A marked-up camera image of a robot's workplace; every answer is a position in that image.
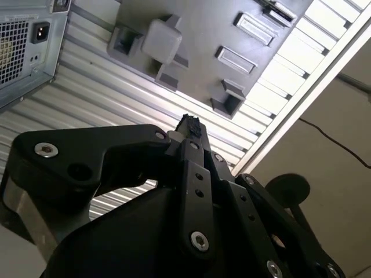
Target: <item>black metal bracket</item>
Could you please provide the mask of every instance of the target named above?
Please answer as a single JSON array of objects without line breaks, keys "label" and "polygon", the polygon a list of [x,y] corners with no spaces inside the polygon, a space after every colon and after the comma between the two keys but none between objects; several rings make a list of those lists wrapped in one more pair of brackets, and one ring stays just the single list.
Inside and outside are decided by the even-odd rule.
[{"label": "black metal bracket", "polygon": [[[146,179],[157,187],[89,221],[93,197]],[[345,277],[253,177],[232,176],[188,115],[168,134],[152,125],[21,134],[0,201],[2,224],[48,261],[43,278]]]}]

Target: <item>white wall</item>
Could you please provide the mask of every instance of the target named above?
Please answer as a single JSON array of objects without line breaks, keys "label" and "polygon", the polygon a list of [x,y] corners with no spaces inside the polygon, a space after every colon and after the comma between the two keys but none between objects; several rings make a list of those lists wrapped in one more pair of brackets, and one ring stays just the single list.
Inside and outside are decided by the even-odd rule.
[{"label": "white wall", "polygon": [[34,245],[0,226],[0,277],[39,278],[44,269]]},{"label": "white wall", "polygon": [[365,271],[356,276],[356,278],[370,278],[371,277],[371,268],[367,268]]},{"label": "white wall", "polygon": [[[364,95],[333,81],[302,118],[371,164],[371,104]],[[301,207],[347,276],[371,265],[371,170],[297,122],[252,174],[266,184],[284,173],[301,174],[310,182],[311,194]]]}]

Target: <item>rectangular slot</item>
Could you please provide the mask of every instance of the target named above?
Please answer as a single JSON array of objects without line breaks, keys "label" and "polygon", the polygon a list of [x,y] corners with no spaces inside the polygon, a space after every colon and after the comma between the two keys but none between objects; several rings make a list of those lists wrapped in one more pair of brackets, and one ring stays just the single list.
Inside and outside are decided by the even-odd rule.
[{"label": "rectangular slot", "polygon": [[239,14],[234,25],[264,45],[269,45],[275,36],[267,26],[248,14]]},{"label": "rectangular slot", "polygon": [[221,84],[227,98],[223,103],[212,98],[212,106],[214,111],[232,119],[245,101],[243,88],[227,79],[222,80]]},{"label": "rectangular slot", "polygon": [[255,65],[246,58],[225,47],[219,48],[216,57],[223,64],[233,68],[242,74],[250,74]]},{"label": "rectangular slot", "polygon": [[296,15],[279,2],[270,2],[264,11],[268,17],[284,27],[291,27]]}]

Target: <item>corrugated metal surface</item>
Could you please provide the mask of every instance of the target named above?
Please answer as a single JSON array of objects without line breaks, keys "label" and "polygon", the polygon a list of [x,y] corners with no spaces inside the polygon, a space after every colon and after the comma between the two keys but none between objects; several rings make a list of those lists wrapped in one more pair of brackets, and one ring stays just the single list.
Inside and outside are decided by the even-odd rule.
[{"label": "corrugated metal surface", "polygon": [[[326,38],[320,44],[318,41],[323,36],[310,38],[305,34],[305,26],[302,32],[296,29],[290,39],[299,38],[310,49],[316,49],[317,64],[285,57],[290,49],[283,47],[241,110],[229,120],[205,104],[182,93],[169,92],[129,72],[107,56],[107,43],[119,5],[115,0],[76,0],[72,4],[56,81],[0,116],[0,175],[11,142],[19,133],[142,123],[152,123],[168,131],[186,113],[198,116],[206,125],[213,150],[227,160],[232,170],[243,157],[252,155],[249,149],[289,102],[289,96],[305,82],[300,70],[312,73],[323,59],[320,54],[323,45],[331,41]],[[283,82],[277,71],[287,72],[289,79]],[[98,197],[93,201],[92,217],[153,187],[154,182],[149,181],[139,188],[119,189]]]}]

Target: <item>bolt hole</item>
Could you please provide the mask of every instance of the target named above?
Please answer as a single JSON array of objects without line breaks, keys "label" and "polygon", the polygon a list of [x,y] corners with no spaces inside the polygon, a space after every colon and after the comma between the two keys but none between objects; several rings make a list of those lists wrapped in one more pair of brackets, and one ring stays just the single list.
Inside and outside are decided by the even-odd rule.
[{"label": "bolt hole", "polygon": [[280,246],[282,248],[286,248],[285,244],[283,243],[283,241],[276,235],[271,235],[271,238],[274,242],[274,244],[276,244],[277,246]]},{"label": "bolt hole", "polygon": [[204,197],[203,192],[202,192],[201,190],[199,190],[199,189],[196,189],[196,190],[195,190],[195,193],[196,193],[196,195],[199,196],[200,198],[203,198],[203,197]]},{"label": "bolt hole", "polygon": [[51,153],[53,151],[53,149],[49,146],[42,146],[41,150],[46,153]]},{"label": "bolt hole", "polygon": [[194,149],[199,149],[199,146],[194,143],[194,142],[190,142],[191,146],[194,148]]},{"label": "bolt hole", "polygon": [[163,135],[161,132],[159,132],[159,131],[156,131],[156,136],[158,137],[158,138],[160,138],[160,139],[165,139],[165,135]]},{"label": "bolt hole", "polygon": [[315,270],[317,273],[320,275],[321,278],[328,278],[329,276],[327,275],[327,271],[325,268],[321,267],[320,265],[315,266]]},{"label": "bolt hole", "polygon": [[200,181],[203,181],[203,176],[201,176],[200,174],[196,174],[196,178],[199,179]]},{"label": "bolt hole", "polygon": [[202,236],[196,236],[196,242],[201,246],[205,245],[205,241],[203,240]]},{"label": "bolt hole", "polygon": [[71,178],[77,181],[87,181],[93,175],[92,170],[87,165],[80,163],[74,163],[69,165],[67,172]]}]

